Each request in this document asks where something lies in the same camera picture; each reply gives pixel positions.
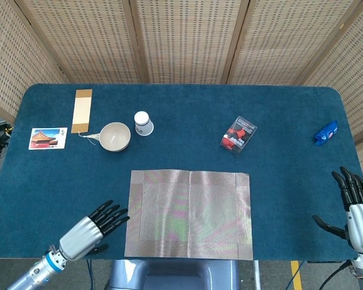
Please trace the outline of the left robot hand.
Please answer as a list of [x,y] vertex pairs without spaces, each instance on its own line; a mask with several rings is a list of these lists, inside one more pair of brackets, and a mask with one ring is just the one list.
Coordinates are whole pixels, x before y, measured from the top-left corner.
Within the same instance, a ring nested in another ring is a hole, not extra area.
[[60,238],[59,251],[67,261],[79,260],[129,219],[126,208],[106,201]]

